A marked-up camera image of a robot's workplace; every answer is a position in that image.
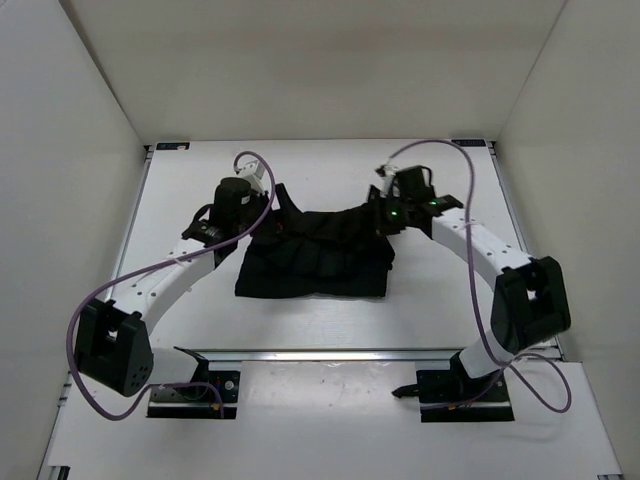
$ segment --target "purple hose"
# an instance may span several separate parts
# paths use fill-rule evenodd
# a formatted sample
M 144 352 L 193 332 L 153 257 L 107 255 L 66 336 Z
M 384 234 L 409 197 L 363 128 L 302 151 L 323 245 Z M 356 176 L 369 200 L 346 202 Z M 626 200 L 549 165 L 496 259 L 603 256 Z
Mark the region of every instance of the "purple hose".
M 220 248 L 224 248 L 224 247 L 226 247 L 228 245 L 231 245 L 231 244 L 234 244 L 234 243 L 238 242 L 239 240 L 241 240 L 242 238 L 246 237 L 247 235 L 250 235 L 251 232 L 253 232 L 256 228 L 258 228 L 258 226 L 266 218 L 267 214 L 269 213 L 269 210 L 271 209 L 271 206 L 273 205 L 273 200 L 275 198 L 276 181 L 275 181 L 275 177 L 273 175 L 273 171 L 271 170 L 271 167 L 269 166 L 269 164 L 266 162 L 266 160 L 264 158 L 262 158 L 260 155 L 258 155 L 255 152 L 251 152 L 251 151 L 248 151 L 248 150 L 240 152 L 238 155 L 236 155 L 236 158 L 235 158 L 235 160 L 233 162 L 234 167 L 237 166 L 238 160 L 240 160 L 240 158 L 244 157 L 245 155 L 250 155 L 250 156 L 256 158 L 260 163 L 262 163 L 262 165 L 264 165 L 265 170 L 269 174 L 269 180 L 271 181 L 271 195 L 269 196 L 269 201 L 267 203 L 267 206 L 265 207 L 264 211 L 258 217 L 258 219 L 254 222 L 253 225 L 251 225 L 247 230 L 245 230 L 243 233 L 241 233 L 237 237 L 232 238 L 231 240 L 226 240 L 226 241 L 224 241 L 222 243 L 219 243 L 217 245 L 213 245 L 212 247 L 203 248 L 202 250 L 199 250 L 199 251 L 193 252 L 193 253 L 189 253 L 187 255 L 183 255 L 183 256 L 178 257 L 176 259 L 165 260 L 163 262 L 156 263 L 155 265 L 149 265 L 148 267 L 141 268 L 139 270 L 136 270 L 135 272 L 127 273 L 126 275 L 122 275 L 121 277 L 114 278 L 113 280 L 108 281 L 107 283 L 105 283 L 104 285 L 96 288 L 93 292 L 91 292 L 89 295 L 87 295 L 85 297 L 85 299 L 82 300 L 80 305 L 78 305 L 78 308 L 76 308 L 75 312 L 73 312 L 73 315 L 71 317 L 71 321 L 69 322 L 69 327 L 67 328 L 67 338 L 66 338 L 67 362 L 69 363 L 69 370 L 71 371 L 71 376 L 73 377 L 73 380 L 76 382 L 76 385 L 78 386 L 78 390 L 80 390 L 80 393 L 82 394 L 84 399 L 89 403 L 89 405 L 91 405 L 91 407 L 96 412 L 98 412 L 100 415 L 102 415 L 107 420 L 118 421 L 118 420 L 124 420 L 125 418 L 127 418 L 136 409 L 136 407 L 138 406 L 138 404 L 142 400 L 142 397 L 144 396 L 144 394 L 147 393 L 147 391 L 149 389 L 151 389 L 152 387 L 157 387 L 157 386 L 163 386 L 163 387 L 167 387 L 167 388 L 206 387 L 209 390 L 211 390 L 213 392 L 213 394 L 215 395 L 216 401 L 220 404 L 220 416 L 221 416 L 221 418 L 224 418 L 224 408 L 223 408 L 223 405 L 222 405 L 222 398 L 220 397 L 220 392 L 218 392 L 218 389 L 215 388 L 213 385 L 211 385 L 210 383 L 206 383 L 206 382 L 167 383 L 167 384 L 162 384 L 162 385 L 160 385 L 160 384 L 151 385 L 150 384 L 150 385 L 145 386 L 140 391 L 140 394 L 138 395 L 138 397 L 135 399 L 135 401 L 133 402 L 131 407 L 129 407 L 129 409 L 126 412 L 121 413 L 121 414 L 113 414 L 113 413 L 107 412 L 93 398 L 93 396 L 89 392 L 89 389 L 84 384 L 84 382 L 82 380 L 82 377 L 80 376 L 80 372 L 78 371 L 78 366 L 76 365 L 75 358 L 73 357 L 73 334 L 74 334 L 76 325 L 78 323 L 78 319 L 80 318 L 80 314 L 82 313 L 82 310 L 84 309 L 84 307 L 86 307 L 87 304 L 91 300 L 93 300 L 95 297 L 97 297 L 99 294 L 101 294 L 102 292 L 104 292 L 108 288 L 111 288 L 114 285 L 117 285 L 117 284 L 122 283 L 122 282 L 124 282 L 126 280 L 129 280 L 130 278 L 137 277 L 139 275 L 144 275 L 144 274 L 149 273 L 149 272 L 154 272 L 156 270 L 160 270 L 162 268 L 168 267 L 169 265 L 175 265 L 176 260 L 179 261 L 179 262 L 184 262 L 186 260 L 189 260 L 189 259 L 192 259 L 192 258 L 195 258 L 195 257 L 199 257 L 200 255 L 204 255 L 204 254 L 212 252 L 214 250 L 218 250 Z
M 500 378 L 500 374 L 506 369 L 509 368 L 511 371 L 513 371 L 513 373 L 518 377 L 518 379 L 520 379 L 520 381 L 531 391 L 531 393 L 545 406 L 547 407 L 549 410 L 551 410 L 552 412 L 556 412 L 556 413 L 565 413 L 567 412 L 570 408 L 571 408 L 571 403 L 573 401 L 573 396 L 571 394 L 571 387 L 569 386 L 569 382 L 567 381 L 567 377 L 565 377 L 564 373 L 562 373 L 562 371 L 558 368 L 558 366 L 553 363 L 551 360 L 549 360 L 548 358 L 538 354 L 538 353 L 533 353 L 533 352 L 522 352 L 516 356 L 513 357 L 513 359 L 510 362 L 503 362 L 500 359 L 498 359 L 493 351 L 491 351 L 491 347 L 489 346 L 489 341 L 487 340 L 487 335 L 484 331 L 484 327 L 482 326 L 482 316 L 480 314 L 480 305 L 478 302 L 478 291 L 476 288 L 476 277 L 475 277 L 475 268 L 474 268 L 474 262 L 473 262 L 473 243 L 471 240 L 471 201 L 473 200 L 473 192 L 475 190 L 475 184 L 476 184 L 476 172 L 475 172 L 475 168 L 473 167 L 473 161 L 471 160 L 471 157 L 469 156 L 469 154 L 467 153 L 467 151 L 460 147 L 459 145 L 456 145 L 453 142 L 450 142 L 448 140 L 439 140 L 439 139 L 428 139 L 428 140 L 417 140 L 415 142 L 412 142 L 408 145 L 405 145 L 404 147 L 402 147 L 400 150 L 396 151 L 393 155 L 391 155 L 389 157 L 389 160 L 387 163 L 389 163 L 391 160 L 393 160 L 394 158 L 396 158 L 398 155 L 400 155 L 402 152 L 405 152 L 406 150 L 409 150 L 410 148 L 413 148 L 417 145 L 422 145 L 425 143 L 441 143 L 444 145 L 448 145 L 450 147 L 455 148 L 456 150 L 458 150 L 462 156 L 464 157 L 464 159 L 467 161 L 467 165 L 469 166 L 469 191 L 467 193 L 467 202 L 465 204 L 464 207 L 464 221 L 465 221 L 465 231 L 466 231 L 466 240 L 467 240 L 467 266 L 468 266 L 468 273 L 469 273 L 469 290 L 471 293 L 471 304 L 473 305 L 473 314 L 476 320 L 476 325 L 478 327 L 478 331 L 480 332 L 480 339 L 482 341 L 482 345 L 484 346 L 485 350 L 487 351 L 487 355 L 489 355 L 489 358 L 491 359 L 491 361 L 493 361 L 493 363 L 496 364 L 496 366 L 500 367 L 498 373 L 496 375 L 494 375 L 494 377 L 492 378 L 491 382 L 489 382 L 489 385 L 487 386 L 487 388 L 479 395 L 475 396 L 472 399 L 469 400 L 465 400 L 464 402 L 457 402 L 457 403 L 449 403 L 449 404 L 443 404 L 443 405 L 433 405 L 432 407 L 427 407 L 427 409 L 433 409 L 433 408 L 453 408 L 453 407 L 457 407 L 460 405 L 466 405 L 469 403 L 473 403 L 476 400 L 478 400 L 479 398 L 481 398 L 482 396 L 484 396 L 484 394 L 486 394 L 494 385 L 495 383 L 498 381 L 498 379 Z M 527 379 L 524 378 L 524 376 L 522 375 L 522 373 L 520 373 L 520 371 L 513 365 L 513 363 L 516 360 L 519 360 L 521 358 L 524 357 L 534 357 L 534 358 L 538 358 L 541 360 L 544 360 L 545 362 L 547 362 L 549 365 L 551 365 L 553 367 L 553 369 L 558 373 L 558 375 L 560 376 L 560 379 L 562 380 L 562 383 L 564 384 L 564 387 L 567 391 L 567 403 L 564 407 L 562 408 L 556 408 L 553 405 L 549 404 L 544 398 L 542 398 L 542 396 L 538 393 L 538 391 L 533 387 L 533 385 L 531 385 Z

